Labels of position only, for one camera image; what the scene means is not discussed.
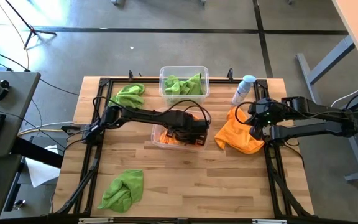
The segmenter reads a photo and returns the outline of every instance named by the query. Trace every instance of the white paper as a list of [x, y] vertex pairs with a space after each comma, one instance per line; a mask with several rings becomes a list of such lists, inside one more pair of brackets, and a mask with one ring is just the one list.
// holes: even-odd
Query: white paper
[[[48, 146], [45, 149], [58, 153], [57, 152], [57, 146]], [[42, 162], [35, 161], [33, 159], [25, 159], [27, 163], [27, 167], [29, 168], [30, 172], [30, 178], [31, 178], [31, 184], [33, 187], [38, 187], [39, 185], [45, 183], [48, 180], [52, 180], [59, 176], [60, 169], [46, 165]]]

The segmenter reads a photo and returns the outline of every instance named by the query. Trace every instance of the concrete floor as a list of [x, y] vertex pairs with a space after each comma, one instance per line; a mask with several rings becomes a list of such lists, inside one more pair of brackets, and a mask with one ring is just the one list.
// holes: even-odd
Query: concrete floor
[[[11, 2], [38, 26], [257, 29], [252, 0], [208, 0], [205, 8], [195, 0], [127, 0], [124, 7], [114, 7], [109, 0]], [[293, 6], [286, 2], [259, 0], [264, 29], [345, 30], [331, 1], [295, 0]], [[8, 22], [0, 13], [0, 24]], [[342, 38], [343, 35], [266, 35], [273, 76], [284, 78], [288, 96], [310, 97], [295, 54], [303, 52], [312, 68]], [[85, 75], [127, 75], [132, 70], [155, 76], [165, 65], [204, 65], [213, 77], [226, 76], [231, 67], [235, 77], [266, 77], [258, 34], [58, 33], [56, 37], [34, 37], [29, 46], [30, 69], [40, 72], [51, 84], [73, 92], [79, 92]], [[0, 53], [27, 65], [21, 42], [9, 27], [0, 28]], [[0, 62], [20, 70], [2, 58]], [[358, 89], [358, 52], [354, 50], [339, 62], [317, 87], [325, 105]], [[40, 83], [34, 100], [43, 122], [51, 123], [70, 121], [77, 97]], [[34, 111], [31, 104], [26, 119], [39, 124]], [[358, 182], [347, 184], [343, 178], [358, 172], [347, 139], [316, 136], [300, 138], [299, 142], [315, 214], [358, 221]], [[49, 198], [39, 196], [46, 191], [41, 187], [28, 190], [29, 194], [38, 195], [28, 198], [48, 205]], [[48, 212], [48, 207], [35, 207], [26, 215]]]

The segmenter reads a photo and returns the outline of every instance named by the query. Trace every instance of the gray floor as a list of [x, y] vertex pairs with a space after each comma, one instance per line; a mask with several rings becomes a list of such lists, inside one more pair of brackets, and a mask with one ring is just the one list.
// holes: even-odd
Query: gray floor
[[[259, 0], [265, 29], [345, 30], [331, 1], [295, 0], [293, 6], [286, 2]], [[22, 5], [18, 9], [23, 16], [40, 26], [257, 28], [251, 0], [208, 0], [205, 8], [195, 0], [127, 0], [119, 8], [109, 0], [33, 0]], [[0, 24], [8, 22], [0, 14]], [[230, 67], [235, 77], [246, 74], [266, 77], [258, 34], [58, 33], [54, 38], [40, 37], [34, 37], [30, 43], [34, 46], [29, 50], [30, 69], [40, 72], [44, 80], [73, 92], [80, 90], [85, 75], [127, 75], [132, 70], [151, 76], [158, 75], [165, 65], [204, 65], [214, 77], [224, 77]], [[288, 96], [310, 97], [295, 54], [303, 52], [310, 67], [314, 67], [342, 38], [342, 35], [266, 35], [273, 76], [285, 79]], [[0, 53], [27, 64], [20, 40], [12, 29], [0, 29]], [[19, 69], [1, 58], [0, 62]], [[338, 63], [317, 87], [325, 105], [357, 90], [358, 52], [354, 50]], [[71, 120], [77, 98], [40, 83], [34, 100], [41, 109], [43, 122], [51, 123]], [[33, 105], [26, 119], [39, 124]], [[344, 175], [358, 172], [347, 139], [318, 136], [301, 138], [299, 142], [315, 213], [323, 218], [358, 221], [358, 182], [344, 181]], [[48, 197], [40, 199], [46, 194], [41, 192], [52, 191], [40, 187], [28, 192], [34, 192], [30, 199], [34, 210], [22, 215], [43, 214], [45, 208], [38, 209], [41, 206], [35, 204], [49, 206]]]

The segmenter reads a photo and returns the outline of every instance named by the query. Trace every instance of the tripod stand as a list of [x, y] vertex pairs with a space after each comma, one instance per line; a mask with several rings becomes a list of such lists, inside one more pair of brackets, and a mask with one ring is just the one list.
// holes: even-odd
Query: tripod stand
[[20, 17], [20, 19], [24, 22], [24, 24], [29, 28], [30, 30], [30, 34], [24, 44], [24, 48], [26, 49], [27, 48], [27, 44], [29, 44], [29, 41], [30, 41], [30, 38], [32, 37], [32, 35], [37, 35], [37, 33], [41, 33], [41, 34], [52, 34], [52, 35], [57, 35], [55, 32], [47, 32], [47, 31], [41, 31], [41, 30], [36, 30], [34, 29], [31, 25], [29, 25], [24, 19], [23, 17], [16, 11], [16, 9], [12, 6], [12, 4], [8, 1], [8, 0], [5, 0], [8, 5], [13, 9], [13, 11], [16, 12], [16, 14]]

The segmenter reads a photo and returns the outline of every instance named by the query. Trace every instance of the blue bottle cap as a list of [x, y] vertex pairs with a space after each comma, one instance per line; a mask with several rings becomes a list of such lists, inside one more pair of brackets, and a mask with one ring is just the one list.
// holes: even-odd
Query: blue bottle cap
[[254, 83], [256, 81], [256, 77], [254, 77], [253, 75], [244, 75], [242, 79], [247, 83]]

